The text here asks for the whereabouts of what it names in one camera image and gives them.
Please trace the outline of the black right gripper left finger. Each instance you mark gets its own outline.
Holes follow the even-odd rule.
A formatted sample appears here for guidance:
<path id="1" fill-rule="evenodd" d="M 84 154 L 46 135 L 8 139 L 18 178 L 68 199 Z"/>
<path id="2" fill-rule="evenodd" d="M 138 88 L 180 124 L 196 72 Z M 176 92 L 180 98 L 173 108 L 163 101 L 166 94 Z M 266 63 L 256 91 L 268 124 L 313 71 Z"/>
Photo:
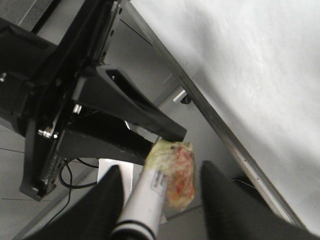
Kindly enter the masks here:
<path id="1" fill-rule="evenodd" d="M 113 165 L 82 199 L 27 240 L 109 240 L 124 205 L 121 170 Z"/>

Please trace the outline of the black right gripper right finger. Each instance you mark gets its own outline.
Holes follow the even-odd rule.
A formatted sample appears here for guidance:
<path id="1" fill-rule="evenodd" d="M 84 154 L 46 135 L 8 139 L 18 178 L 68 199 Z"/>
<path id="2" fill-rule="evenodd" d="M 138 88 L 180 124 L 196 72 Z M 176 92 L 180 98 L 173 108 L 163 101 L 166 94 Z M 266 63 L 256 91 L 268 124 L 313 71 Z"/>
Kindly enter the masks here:
<path id="1" fill-rule="evenodd" d="M 210 240 L 318 240 L 278 217 L 232 183 L 211 161 L 201 166 L 201 198 Z"/>

